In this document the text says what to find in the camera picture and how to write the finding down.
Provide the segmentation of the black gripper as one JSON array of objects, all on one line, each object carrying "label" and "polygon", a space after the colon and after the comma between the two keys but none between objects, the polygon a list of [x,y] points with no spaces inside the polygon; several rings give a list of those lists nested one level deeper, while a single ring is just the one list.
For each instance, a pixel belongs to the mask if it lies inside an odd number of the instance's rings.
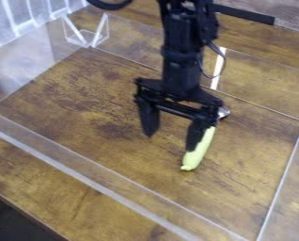
[{"label": "black gripper", "polygon": [[138,78],[135,102],[143,133],[151,137],[161,127],[161,112],[191,119],[186,137],[186,150],[193,152],[206,130],[215,127],[225,108],[221,98],[201,87],[203,54],[185,57],[163,53],[162,79]]}]

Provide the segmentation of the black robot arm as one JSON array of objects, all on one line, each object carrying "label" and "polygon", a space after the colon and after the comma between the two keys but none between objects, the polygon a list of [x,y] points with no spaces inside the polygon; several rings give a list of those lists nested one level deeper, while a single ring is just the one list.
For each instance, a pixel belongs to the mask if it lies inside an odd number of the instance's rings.
[{"label": "black robot arm", "polygon": [[163,26],[162,79],[138,78],[135,102],[143,133],[161,127],[161,112],[191,119],[186,149],[193,152],[219,122],[225,102],[202,89],[203,48],[215,48],[219,22],[213,0],[158,0]]}]

